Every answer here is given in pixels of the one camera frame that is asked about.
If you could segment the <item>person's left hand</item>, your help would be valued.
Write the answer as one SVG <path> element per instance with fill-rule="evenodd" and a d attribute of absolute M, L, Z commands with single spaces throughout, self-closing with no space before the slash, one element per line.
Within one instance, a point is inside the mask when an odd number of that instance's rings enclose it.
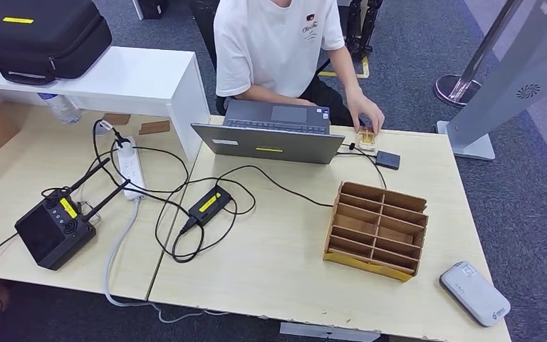
<path fill-rule="evenodd" d="M 382 124 L 385 121 L 385 116 L 377 104 L 364 96 L 361 88 L 359 87 L 347 90 L 345 95 L 355 132 L 358 132 L 360 129 L 361 124 L 359 117 L 363 114 L 370 119 L 373 133 L 378 135 L 382 128 Z"/>

